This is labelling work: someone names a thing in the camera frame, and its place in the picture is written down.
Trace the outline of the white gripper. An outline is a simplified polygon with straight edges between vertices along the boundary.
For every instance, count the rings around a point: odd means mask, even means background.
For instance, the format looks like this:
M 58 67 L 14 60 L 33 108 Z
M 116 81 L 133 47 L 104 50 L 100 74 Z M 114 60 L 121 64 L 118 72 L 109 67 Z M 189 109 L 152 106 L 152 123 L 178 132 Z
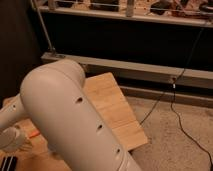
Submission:
M 33 147 L 27 134 L 18 127 L 0 133 L 0 150 L 4 152 L 28 151 Z

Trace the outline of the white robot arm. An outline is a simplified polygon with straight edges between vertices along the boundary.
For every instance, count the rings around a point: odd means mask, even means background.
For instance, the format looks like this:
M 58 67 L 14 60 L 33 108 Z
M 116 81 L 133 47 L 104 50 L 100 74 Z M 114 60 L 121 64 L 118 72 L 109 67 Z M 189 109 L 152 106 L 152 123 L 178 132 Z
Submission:
M 69 59 L 30 71 L 0 109 L 0 149 L 20 148 L 25 136 L 14 124 L 28 118 L 72 171 L 142 171 L 85 95 L 84 83 L 83 68 Z

